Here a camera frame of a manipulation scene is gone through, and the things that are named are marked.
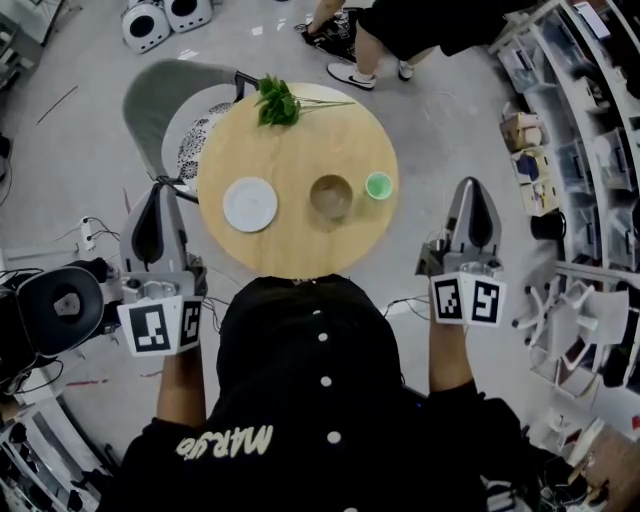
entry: table top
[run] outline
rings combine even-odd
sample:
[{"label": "table top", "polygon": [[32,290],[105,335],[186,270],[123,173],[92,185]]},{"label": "table top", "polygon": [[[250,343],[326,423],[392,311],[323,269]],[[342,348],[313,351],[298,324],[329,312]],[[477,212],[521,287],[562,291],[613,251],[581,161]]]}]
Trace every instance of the table top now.
[{"label": "table top", "polygon": [[[295,96],[354,101],[303,115],[297,124],[258,126],[258,93],[237,103],[213,128],[198,166],[198,200],[209,232],[234,258],[260,275],[313,279],[339,272],[364,256],[384,234],[398,197],[398,165],[391,141],[360,103],[335,89],[289,84]],[[393,194],[376,201],[365,191],[367,176],[391,177]],[[349,213],[330,221],[311,206],[313,183],[326,174],[353,189]],[[268,181],[278,196],[273,222],[242,233],[225,219],[223,197],[246,176]]]}]

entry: chair backrest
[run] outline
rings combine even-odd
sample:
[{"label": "chair backrest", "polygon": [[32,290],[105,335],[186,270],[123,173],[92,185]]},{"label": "chair backrest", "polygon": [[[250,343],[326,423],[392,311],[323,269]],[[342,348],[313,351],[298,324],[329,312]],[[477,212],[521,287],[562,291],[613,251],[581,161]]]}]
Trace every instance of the chair backrest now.
[{"label": "chair backrest", "polygon": [[124,120],[152,179],[167,176],[162,141],[169,123],[193,95],[223,84],[236,84],[237,70],[178,59],[160,60],[129,86],[122,105]]},{"label": "chair backrest", "polygon": [[[57,356],[82,343],[100,325],[104,312],[98,280],[79,267],[37,274],[18,287],[16,296],[31,346],[44,357]],[[78,311],[59,314],[59,301],[77,302]]]}]

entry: concrete floor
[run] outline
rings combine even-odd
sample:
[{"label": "concrete floor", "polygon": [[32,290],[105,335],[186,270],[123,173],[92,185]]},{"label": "concrete floor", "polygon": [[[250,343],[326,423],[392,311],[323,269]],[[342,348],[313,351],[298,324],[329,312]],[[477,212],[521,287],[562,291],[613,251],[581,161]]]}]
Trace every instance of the concrete floor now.
[{"label": "concrete floor", "polygon": [[[509,295],[501,329],[469,330],[474,374],[481,390],[504,398],[525,422],[546,408],[551,389],[528,372],[528,351],[510,321],[526,304],[523,284],[532,272],[548,266],[553,251],[529,234],[498,130],[513,90],[501,78],[497,61],[481,48],[452,58],[436,51],[411,82],[403,83],[389,57],[378,73],[376,90],[365,92],[329,77],[325,66],[332,58],[304,45],[294,32],[293,26],[313,11],[315,0],[225,0],[216,6],[210,24],[173,35],[142,56],[122,41],[119,24],[125,4],[82,0],[84,9],[59,22],[61,30],[51,38],[40,67],[12,94],[2,131],[14,140],[14,176],[10,195],[0,208],[0,247],[51,240],[83,215],[99,217],[115,231],[123,226],[123,189],[133,202],[151,182],[120,105],[135,75],[157,59],[187,52],[193,60],[226,64],[257,77],[269,72],[288,81],[335,87],[361,101],[381,121],[395,147],[401,178],[400,200],[388,232],[343,275],[362,286],[381,309],[395,299],[426,293],[426,279],[413,275],[420,246],[440,229],[458,182],[469,175],[479,178],[502,219],[501,257]],[[36,125],[75,86],[78,89]],[[244,285],[254,275],[206,232],[197,207],[183,202],[182,208],[190,251],[223,273],[210,272],[210,295],[230,299],[239,289],[234,281]],[[69,240],[79,238],[73,234]],[[117,251],[115,242],[103,237],[96,253],[85,257],[106,258]],[[60,263],[64,261],[41,259],[20,266]],[[410,312],[390,321],[407,384],[427,392],[428,324]],[[207,322],[202,344],[209,408],[218,392],[217,343]],[[154,414],[160,377],[149,375],[162,362],[134,359],[125,344],[107,339],[93,340],[83,350],[90,354],[87,361],[66,371],[64,382],[100,383],[68,387],[64,399],[98,445],[109,442],[122,455]]]}]

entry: shoe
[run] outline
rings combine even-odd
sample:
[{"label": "shoe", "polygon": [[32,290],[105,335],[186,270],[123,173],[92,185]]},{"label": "shoe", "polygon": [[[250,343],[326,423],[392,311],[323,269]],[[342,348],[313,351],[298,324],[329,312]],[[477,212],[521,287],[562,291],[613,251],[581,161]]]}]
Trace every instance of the shoe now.
[{"label": "shoe", "polygon": [[413,70],[415,68],[410,66],[408,62],[404,60],[398,61],[398,78],[403,82],[408,82],[413,76]]},{"label": "shoe", "polygon": [[327,73],[329,73],[336,80],[340,80],[345,84],[350,84],[365,91],[372,90],[376,85],[375,75],[367,77],[362,75],[355,64],[329,64],[327,66]]}]

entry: white saucer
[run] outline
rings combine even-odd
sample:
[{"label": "white saucer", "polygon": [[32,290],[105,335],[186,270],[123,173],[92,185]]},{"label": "white saucer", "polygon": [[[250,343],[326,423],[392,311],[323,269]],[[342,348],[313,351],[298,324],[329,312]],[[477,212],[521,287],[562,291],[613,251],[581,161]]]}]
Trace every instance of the white saucer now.
[{"label": "white saucer", "polygon": [[278,197],[263,179],[248,177],[233,183],[222,205],[227,222],[238,231],[255,233],[266,228],[278,211]]}]

